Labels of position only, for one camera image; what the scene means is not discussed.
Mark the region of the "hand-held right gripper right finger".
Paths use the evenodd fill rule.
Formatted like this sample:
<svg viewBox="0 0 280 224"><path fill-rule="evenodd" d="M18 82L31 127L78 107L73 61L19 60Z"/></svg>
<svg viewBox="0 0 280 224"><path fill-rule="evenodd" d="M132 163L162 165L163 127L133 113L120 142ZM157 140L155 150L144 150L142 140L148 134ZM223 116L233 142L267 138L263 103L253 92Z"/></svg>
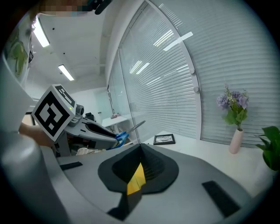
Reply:
<svg viewBox="0 0 280 224"><path fill-rule="evenodd" d="M170 149L152 148L176 161L178 177L164 192L143 195L125 223L213 224L222 221L224 216L202 186L208 181L215 181L240 207L252 199L238 182L208 162Z"/></svg>

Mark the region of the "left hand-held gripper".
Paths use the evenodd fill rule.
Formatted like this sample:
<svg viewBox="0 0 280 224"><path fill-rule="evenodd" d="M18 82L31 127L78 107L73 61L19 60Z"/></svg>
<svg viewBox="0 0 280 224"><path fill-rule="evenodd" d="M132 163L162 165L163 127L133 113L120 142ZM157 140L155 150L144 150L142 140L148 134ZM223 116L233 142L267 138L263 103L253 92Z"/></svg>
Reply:
<svg viewBox="0 0 280 224"><path fill-rule="evenodd" d="M61 84L53 84L37 102L32 117L62 157L71 155L68 135L95 142L95 149L115 147L116 135L97 123L81 123L83 113L84 107L78 105Z"/></svg>

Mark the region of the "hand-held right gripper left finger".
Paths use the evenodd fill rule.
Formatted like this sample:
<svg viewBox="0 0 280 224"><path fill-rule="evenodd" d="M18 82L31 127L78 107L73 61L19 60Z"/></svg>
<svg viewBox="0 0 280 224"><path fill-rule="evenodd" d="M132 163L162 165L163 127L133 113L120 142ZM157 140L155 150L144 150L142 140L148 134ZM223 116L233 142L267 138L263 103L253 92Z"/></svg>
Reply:
<svg viewBox="0 0 280 224"><path fill-rule="evenodd" d="M79 167L70 168L64 170L63 172L75 189L87 201L107 213L111 209L119 206L123 194L107 189L98 176L98 167L103 161L122 153L131 147L132 145L128 145L113 150L106 150L100 153L60 157L57 161L59 165L74 162L80 162L82 164Z"/></svg>

